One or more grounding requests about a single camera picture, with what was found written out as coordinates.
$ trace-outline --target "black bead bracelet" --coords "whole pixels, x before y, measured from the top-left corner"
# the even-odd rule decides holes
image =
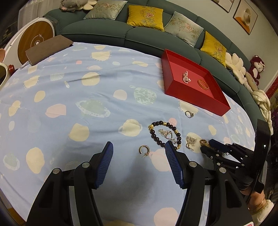
[[[155,126],[159,126],[159,125],[163,125],[163,126],[167,126],[169,129],[172,129],[174,131],[174,133],[176,134],[177,138],[177,147],[175,147],[175,149],[179,149],[181,147],[181,143],[182,143],[182,138],[180,136],[180,133],[178,132],[177,128],[173,125],[171,125],[168,122],[164,122],[164,121],[157,121],[157,122],[153,122],[151,125],[149,125],[149,131],[151,134],[151,137],[154,139],[155,142],[157,142],[158,145],[160,145],[161,147],[165,147],[165,143],[163,143],[161,140],[159,140],[159,138],[156,136],[155,131],[154,131],[154,127]]]

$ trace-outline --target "green sofa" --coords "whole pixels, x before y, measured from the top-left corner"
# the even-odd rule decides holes
[[[164,26],[170,21],[174,11],[177,11],[199,24],[204,28],[204,31],[199,36],[195,48],[192,48],[186,42],[166,32],[127,25],[129,5],[152,6],[163,9]],[[72,13],[54,9],[44,17],[53,23],[56,35],[63,35],[72,41],[121,46],[157,57],[161,57],[165,49],[176,52],[208,69],[223,92],[246,111],[254,129],[257,127],[257,119],[264,120],[258,105],[247,89],[236,81],[217,60],[200,51],[204,42],[205,31],[208,31],[226,47],[229,53],[236,53],[242,58],[246,70],[251,66],[251,63],[240,49],[202,17],[166,0],[128,0],[116,20],[83,20],[87,13],[83,10]]]

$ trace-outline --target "light green pillow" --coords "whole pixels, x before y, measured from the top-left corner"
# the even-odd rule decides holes
[[[176,11],[169,23],[164,27],[165,32],[182,39],[192,47],[195,46],[203,30],[201,26]]]
[[[84,19],[115,20],[126,3],[127,1],[120,0],[98,0]]]

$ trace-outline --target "red box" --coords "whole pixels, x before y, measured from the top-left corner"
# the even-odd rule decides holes
[[[165,94],[219,116],[223,116],[231,109],[221,88],[207,69],[170,50],[164,51],[161,62]],[[188,71],[188,78],[191,79],[188,84],[182,80],[185,71]],[[208,84],[208,90],[199,86],[197,82],[199,79]]]

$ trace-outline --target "brown case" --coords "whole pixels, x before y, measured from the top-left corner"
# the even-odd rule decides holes
[[[73,41],[62,35],[47,39],[25,51],[31,65],[34,66],[49,56],[70,47]]]

